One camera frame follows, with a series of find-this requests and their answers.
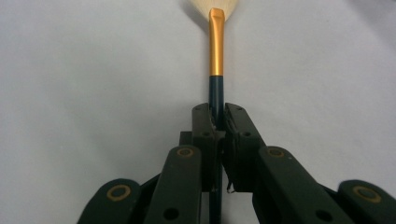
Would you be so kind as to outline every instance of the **white backdrop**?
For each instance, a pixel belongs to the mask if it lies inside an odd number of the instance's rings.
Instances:
[[[186,1],[2,1],[0,223],[76,223],[107,181],[158,174],[207,101],[207,53]],[[267,145],[396,196],[395,1],[243,0],[224,60]],[[257,223],[251,195],[225,194],[223,219]]]

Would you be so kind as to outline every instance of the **brush handle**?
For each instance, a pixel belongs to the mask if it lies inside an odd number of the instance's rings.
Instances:
[[[216,129],[221,130],[224,109],[223,76],[210,76],[209,78],[209,106]]]

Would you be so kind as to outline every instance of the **paintbrush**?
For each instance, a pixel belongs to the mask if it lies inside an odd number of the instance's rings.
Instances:
[[[217,130],[222,129],[223,89],[223,43],[224,23],[233,13],[237,0],[191,0],[201,15],[209,22],[209,107]],[[209,193],[209,219],[211,224],[221,223],[222,167],[217,152],[217,176]]]
[[[233,13],[237,0],[191,0],[195,8],[209,22],[209,106],[214,124],[222,128],[224,107],[223,43],[224,23]]]

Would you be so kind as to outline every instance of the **white bristles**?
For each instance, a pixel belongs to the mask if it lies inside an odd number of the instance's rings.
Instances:
[[[212,7],[223,10],[225,20],[227,20],[233,13],[238,0],[191,0],[191,2],[202,16],[209,21],[209,11]]]

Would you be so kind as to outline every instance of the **metal ferrule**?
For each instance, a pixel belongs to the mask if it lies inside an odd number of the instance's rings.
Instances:
[[[224,11],[212,8],[209,12],[210,76],[223,75]]]

